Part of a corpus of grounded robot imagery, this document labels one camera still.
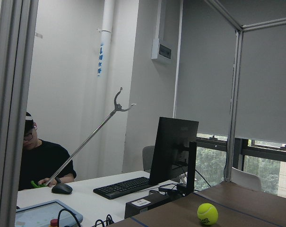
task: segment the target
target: glasses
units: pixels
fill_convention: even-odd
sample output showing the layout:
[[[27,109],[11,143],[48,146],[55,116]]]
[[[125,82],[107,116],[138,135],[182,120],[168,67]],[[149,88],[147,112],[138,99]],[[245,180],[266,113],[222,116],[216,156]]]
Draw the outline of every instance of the glasses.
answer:
[[[26,134],[23,138],[24,141],[30,141],[33,138],[33,130],[29,134]]]

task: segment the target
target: chair backrest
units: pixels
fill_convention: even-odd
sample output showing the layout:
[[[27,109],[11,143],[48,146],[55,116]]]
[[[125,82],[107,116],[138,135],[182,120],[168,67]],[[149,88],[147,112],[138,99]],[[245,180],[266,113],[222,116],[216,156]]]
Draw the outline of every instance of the chair backrest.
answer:
[[[261,182],[257,175],[243,172],[234,167],[232,167],[231,170],[231,182],[256,191],[261,191]]]
[[[150,173],[152,158],[153,158],[154,146],[144,147],[142,150],[143,156],[143,169],[145,172]]]

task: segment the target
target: brown surface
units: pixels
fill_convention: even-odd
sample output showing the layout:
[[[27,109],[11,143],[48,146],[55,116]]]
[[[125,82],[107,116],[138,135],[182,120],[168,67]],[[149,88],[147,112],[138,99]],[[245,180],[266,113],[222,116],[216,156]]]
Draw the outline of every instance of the brown surface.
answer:
[[[205,202],[218,211],[218,221],[212,227],[286,227],[286,199],[225,182],[135,215],[118,226],[202,227],[197,209]]]

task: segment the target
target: black keyboard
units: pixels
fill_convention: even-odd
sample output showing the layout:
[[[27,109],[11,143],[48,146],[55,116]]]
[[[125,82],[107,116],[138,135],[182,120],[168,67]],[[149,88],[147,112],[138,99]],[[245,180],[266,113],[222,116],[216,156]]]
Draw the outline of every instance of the black keyboard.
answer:
[[[149,188],[149,178],[138,177],[127,181],[111,184],[108,186],[95,188],[94,193],[99,194],[107,199],[114,199],[123,195],[128,195],[139,190]]]

